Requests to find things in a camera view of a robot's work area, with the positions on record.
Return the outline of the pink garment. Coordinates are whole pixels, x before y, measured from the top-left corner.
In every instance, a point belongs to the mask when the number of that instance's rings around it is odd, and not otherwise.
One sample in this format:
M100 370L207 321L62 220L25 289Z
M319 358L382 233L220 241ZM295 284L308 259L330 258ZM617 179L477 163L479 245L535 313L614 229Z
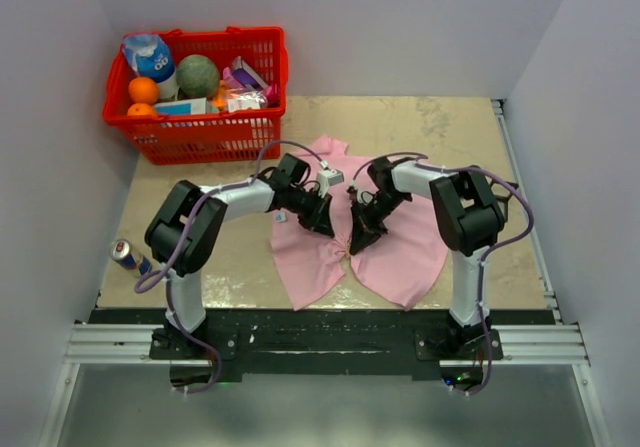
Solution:
M341 251L349 248L352 229L347 187L343 183L330 189L333 238L307 231L286 210L273 216L273 260L296 310L320 300L345 277ZM448 248L438 233L433 203L423 197L402 203L384 224L386 235L363 252L350 255L351 269L366 288L411 309L436 283Z

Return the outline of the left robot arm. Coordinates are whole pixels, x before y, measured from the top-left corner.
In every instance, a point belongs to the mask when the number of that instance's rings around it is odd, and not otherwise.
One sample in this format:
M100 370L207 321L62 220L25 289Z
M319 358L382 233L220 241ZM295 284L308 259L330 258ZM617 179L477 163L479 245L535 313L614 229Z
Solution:
M186 180L174 185L144 236L160 269L143 275L134 291L143 293L165 284L166 318L177 328L171 345L183 358L196 359L207 347L207 335L198 329L206 319L201 270L224 222L286 210L297 216L304 229L334 236L329 188L342 183L344 174L322 160L315 177L310 175L307 162L286 154L276 166L240 182L209 189Z

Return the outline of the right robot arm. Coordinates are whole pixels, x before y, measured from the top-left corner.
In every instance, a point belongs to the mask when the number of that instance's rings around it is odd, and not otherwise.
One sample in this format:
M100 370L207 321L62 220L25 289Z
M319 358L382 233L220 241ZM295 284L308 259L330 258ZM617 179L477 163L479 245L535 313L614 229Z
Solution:
M489 330L490 310L484 304L486 255L497 244L506 215L499 207L485 172L470 166L438 169L404 157L374 158L362 167L377 188L363 201L351 185L352 230L349 253L364 251L387 233L384 220L414 195L433 203L441 240L452 253L453 297L445 336L448 353L469 359L481 347L477 331Z

